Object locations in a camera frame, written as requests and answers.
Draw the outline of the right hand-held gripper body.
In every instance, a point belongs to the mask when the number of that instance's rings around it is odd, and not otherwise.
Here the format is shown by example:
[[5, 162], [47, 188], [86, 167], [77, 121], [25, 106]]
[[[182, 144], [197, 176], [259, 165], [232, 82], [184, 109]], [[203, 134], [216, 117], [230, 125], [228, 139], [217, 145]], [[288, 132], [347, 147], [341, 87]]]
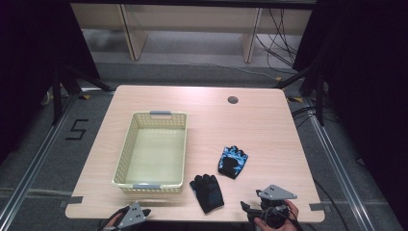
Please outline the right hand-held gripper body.
[[287, 199], [296, 199], [296, 195], [292, 192], [288, 192], [276, 185], [269, 185], [265, 189], [261, 190], [261, 209], [266, 210], [270, 206], [277, 206], [280, 202]]

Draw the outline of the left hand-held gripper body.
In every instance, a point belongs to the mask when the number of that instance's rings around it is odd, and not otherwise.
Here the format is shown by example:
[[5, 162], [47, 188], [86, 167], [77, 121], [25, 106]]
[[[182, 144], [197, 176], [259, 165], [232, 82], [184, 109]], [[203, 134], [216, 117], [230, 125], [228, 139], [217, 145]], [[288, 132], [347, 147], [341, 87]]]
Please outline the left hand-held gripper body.
[[118, 213], [123, 214], [121, 221], [117, 224], [118, 230], [124, 230], [132, 226], [141, 224], [146, 221], [147, 217], [143, 217], [142, 207], [138, 201], [132, 205], [122, 208]]

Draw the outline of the blue patterned fingerless glove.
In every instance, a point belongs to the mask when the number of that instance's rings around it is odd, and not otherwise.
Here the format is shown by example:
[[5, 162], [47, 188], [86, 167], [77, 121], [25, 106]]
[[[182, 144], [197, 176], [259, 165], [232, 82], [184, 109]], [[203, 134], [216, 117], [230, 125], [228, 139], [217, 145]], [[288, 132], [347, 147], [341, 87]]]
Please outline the blue patterned fingerless glove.
[[225, 146], [218, 161], [217, 170], [222, 175], [236, 179], [245, 166], [247, 159], [248, 155], [237, 146]]

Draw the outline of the black fingerless glove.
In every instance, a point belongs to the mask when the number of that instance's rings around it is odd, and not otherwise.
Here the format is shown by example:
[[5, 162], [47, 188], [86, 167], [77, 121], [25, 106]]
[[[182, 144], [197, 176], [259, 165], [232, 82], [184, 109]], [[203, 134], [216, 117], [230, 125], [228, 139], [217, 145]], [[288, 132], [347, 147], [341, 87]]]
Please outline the black fingerless glove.
[[205, 214], [224, 205], [222, 192], [214, 175], [196, 175], [190, 181], [190, 186]]

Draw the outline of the yellow plastic basket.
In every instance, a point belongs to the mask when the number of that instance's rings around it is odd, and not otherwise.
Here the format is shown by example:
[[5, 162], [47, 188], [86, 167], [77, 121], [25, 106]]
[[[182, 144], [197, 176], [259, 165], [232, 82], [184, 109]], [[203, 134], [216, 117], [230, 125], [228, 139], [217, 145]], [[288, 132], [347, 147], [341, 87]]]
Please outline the yellow plastic basket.
[[125, 193], [178, 193], [184, 182], [185, 113], [132, 115], [112, 184]]

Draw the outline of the person's left hand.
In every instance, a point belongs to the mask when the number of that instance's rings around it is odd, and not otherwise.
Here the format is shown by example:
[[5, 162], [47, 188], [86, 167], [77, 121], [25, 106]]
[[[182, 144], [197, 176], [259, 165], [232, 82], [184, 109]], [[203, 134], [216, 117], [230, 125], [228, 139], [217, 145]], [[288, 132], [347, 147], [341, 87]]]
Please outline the person's left hand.
[[121, 221], [122, 217], [123, 214], [118, 214], [114, 218], [110, 219], [103, 227], [102, 231], [118, 231], [117, 224]]

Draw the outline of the person's right hand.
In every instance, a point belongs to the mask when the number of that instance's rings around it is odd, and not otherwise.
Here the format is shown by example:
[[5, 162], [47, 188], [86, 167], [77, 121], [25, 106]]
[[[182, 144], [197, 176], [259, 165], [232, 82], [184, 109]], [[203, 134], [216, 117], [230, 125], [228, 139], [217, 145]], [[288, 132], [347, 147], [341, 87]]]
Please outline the person's right hand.
[[270, 206], [259, 218], [254, 219], [254, 225], [260, 231], [298, 231], [298, 209], [290, 200], [284, 200], [277, 206]]

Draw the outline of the black metal stand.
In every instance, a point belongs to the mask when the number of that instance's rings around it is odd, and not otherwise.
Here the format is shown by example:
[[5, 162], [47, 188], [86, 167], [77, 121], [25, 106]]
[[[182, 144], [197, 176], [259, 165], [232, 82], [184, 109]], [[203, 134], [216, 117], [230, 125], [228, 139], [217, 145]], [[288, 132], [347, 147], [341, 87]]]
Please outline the black metal stand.
[[297, 80], [303, 79], [303, 83], [299, 89], [299, 92], [302, 96], [310, 96], [314, 91], [316, 93], [316, 104], [315, 111], [319, 124], [324, 125], [323, 121], [323, 85], [324, 80], [321, 75], [320, 68], [315, 64], [310, 64], [308, 67], [302, 69], [294, 76], [290, 77], [287, 80], [279, 82], [275, 88], [282, 90], [283, 88], [291, 85]]
[[92, 77], [80, 69], [67, 64], [57, 66], [54, 69], [52, 77], [52, 92], [54, 97], [53, 125], [56, 125], [63, 116], [62, 88], [66, 90], [68, 95], [79, 94], [82, 91], [77, 79], [83, 79], [104, 91], [115, 90], [113, 87], [103, 83], [98, 76]]

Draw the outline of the dark curtain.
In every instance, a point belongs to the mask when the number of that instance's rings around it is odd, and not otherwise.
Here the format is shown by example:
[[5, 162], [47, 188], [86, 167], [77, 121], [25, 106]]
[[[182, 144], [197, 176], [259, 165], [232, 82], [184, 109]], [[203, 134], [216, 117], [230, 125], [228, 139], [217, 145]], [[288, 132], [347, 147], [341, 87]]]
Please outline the dark curtain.
[[99, 77], [69, 1], [0, 0], [0, 164], [66, 66]]
[[408, 0], [317, 0], [294, 68], [307, 67], [341, 17], [321, 72], [349, 138], [408, 230]]

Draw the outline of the light wooden shelf unit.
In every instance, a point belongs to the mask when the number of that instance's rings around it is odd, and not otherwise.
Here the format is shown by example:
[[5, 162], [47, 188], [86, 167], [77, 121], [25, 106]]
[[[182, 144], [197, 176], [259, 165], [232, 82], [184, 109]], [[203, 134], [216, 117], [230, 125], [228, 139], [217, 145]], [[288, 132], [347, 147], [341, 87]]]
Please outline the light wooden shelf unit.
[[125, 34], [130, 58], [140, 58], [150, 31], [234, 33], [241, 36], [243, 60], [251, 62], [255, 38], [277, 32], [301, 36], [310, 10], [73, 3], [82, 29]]

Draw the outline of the aluminium floor rail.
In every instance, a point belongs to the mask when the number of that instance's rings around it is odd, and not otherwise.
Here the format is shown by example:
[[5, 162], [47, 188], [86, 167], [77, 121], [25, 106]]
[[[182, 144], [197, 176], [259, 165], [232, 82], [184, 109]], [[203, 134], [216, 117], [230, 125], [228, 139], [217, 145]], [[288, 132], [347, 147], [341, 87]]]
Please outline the aluminium floor rail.
[[63, 106], [63, 112], [60, 118], [51, 126], [44, 141], [42, 142], [39, 150], [36, 152], [28, 168], [24, 172], [18, 185], [14, 188], [13, 193], [7, 200], [6, 205], [0, 212], [0, 231], [8, 231], [10, 225], [13, 222], [22, 202], [31, 188], [33, 182], [38, 176], [40, 169], [42, 168], [45, 160], [47, 159], [52, 146], [54, 145], [57, 136], [60, 134], [64, 127], [66, 118], [69, 111], [73, 107], [77, 99], [77, 94], [69, 95]]
[[339, 181], [340, 187], [344, 193], [346, 201], [356, 218], [356, 221], [361, 229], [361, 231], [375, 231], [374, 225], [368, 214], [368, 210], [364, 205], [361, 197], [357, 193], [355, 187], [352, 184], [352, 181], [344, 168], [344, 165], [330, 140], [325, 128], [320, 124], [316, 116], [317, 111], [313, 109], [313, 102], [310, 98], [306, 97], [304, 103], [307, 107], [310, 107], [309, 113], [312, 116], [313, 127], [319, 137], [319, 140], [322, 144], [324, 152], [328, 158], [330, 166], [332, 167], [336, 178]]

